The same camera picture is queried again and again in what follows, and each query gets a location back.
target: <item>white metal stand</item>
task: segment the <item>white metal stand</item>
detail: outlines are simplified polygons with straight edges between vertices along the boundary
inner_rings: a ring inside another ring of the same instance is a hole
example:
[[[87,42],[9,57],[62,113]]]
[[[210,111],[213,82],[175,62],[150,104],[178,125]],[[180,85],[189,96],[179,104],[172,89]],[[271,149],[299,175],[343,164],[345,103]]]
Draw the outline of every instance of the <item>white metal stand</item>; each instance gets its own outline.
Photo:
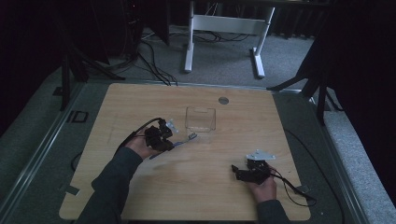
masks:
[[[265,20],[250,20],[230,17],[194,15],[194,2],[190,1],[190,35],[189,45],[187,46],[186,63],[184,70],[191,72],[192,70],[192,54],[194,50],[194,43],[192,37],[194,30],[235,33],[244,35],[258,35],[260,37],[257,48],[253,48],[253,57],[256,64],[257,75],[265,77],[262,66],[262,45],[270,27],[271,19],[274,15],[274,7],[268,7]]]

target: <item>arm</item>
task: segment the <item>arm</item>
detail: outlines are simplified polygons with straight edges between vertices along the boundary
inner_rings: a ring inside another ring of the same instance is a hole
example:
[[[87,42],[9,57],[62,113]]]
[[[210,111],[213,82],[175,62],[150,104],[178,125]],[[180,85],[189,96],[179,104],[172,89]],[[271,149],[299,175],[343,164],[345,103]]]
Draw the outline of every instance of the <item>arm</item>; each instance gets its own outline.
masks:
[[[144,137],[136,137],[120,148],[102,173],[92,181],[94,193],[77,223],[121,223],[120,215],[128,197],[129,182],[138,165],[155,153],[152,148],[146,147]]]
[[[273,176],[268,177],[262,184],[248,183],[254,199],[257,202],[257,213],[261,224],[288,224],[282,204],[276,199],[276,182]]]

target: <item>transparent container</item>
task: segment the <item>transparent container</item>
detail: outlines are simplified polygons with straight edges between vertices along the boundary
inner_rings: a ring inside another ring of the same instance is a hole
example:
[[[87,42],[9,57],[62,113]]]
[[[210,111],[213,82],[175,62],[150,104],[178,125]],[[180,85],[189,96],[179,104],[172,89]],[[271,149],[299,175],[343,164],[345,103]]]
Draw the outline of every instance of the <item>transparent container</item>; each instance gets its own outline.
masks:
[[[188,133],[209,133],[216,129],[216,109],[187,107],[186,129]]]

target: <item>hand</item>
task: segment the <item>hand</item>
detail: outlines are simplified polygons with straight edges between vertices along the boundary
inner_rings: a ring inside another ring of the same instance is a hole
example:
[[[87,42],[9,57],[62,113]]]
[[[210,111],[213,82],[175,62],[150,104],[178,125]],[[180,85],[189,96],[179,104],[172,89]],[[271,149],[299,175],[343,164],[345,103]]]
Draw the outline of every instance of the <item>hand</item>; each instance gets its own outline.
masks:
[[[151,155],[159,154],[160,152],[146,146],[146,137],[142,136],[145,134],[144,128],[136,134],[136,137],[132,138],[125,146],[136,152],[143,160]]]
[[[270,166],[271,174],[275,174],[276,170]],[[247,186],[253,193],[254,199],[257,203],[262,203],[269,200],[276,199],[276,182],[274,177],[270,175],[262,184],[246,182]]]

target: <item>dark sleeve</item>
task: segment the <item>dark sleeve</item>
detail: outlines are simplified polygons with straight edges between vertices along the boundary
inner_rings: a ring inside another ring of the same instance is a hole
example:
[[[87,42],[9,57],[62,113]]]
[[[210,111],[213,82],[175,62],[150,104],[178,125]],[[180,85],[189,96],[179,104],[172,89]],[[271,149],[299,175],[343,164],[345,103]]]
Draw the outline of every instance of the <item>dark sleeve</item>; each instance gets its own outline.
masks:
[[[85,205],[77,223],[121,223],[131,181],[142,158],[128,147],[122,147],[92,181],[94,193]]]
[[[282,204],[278,200],[270,200],[257,204],[257,213],[261,224],[290,223]]]

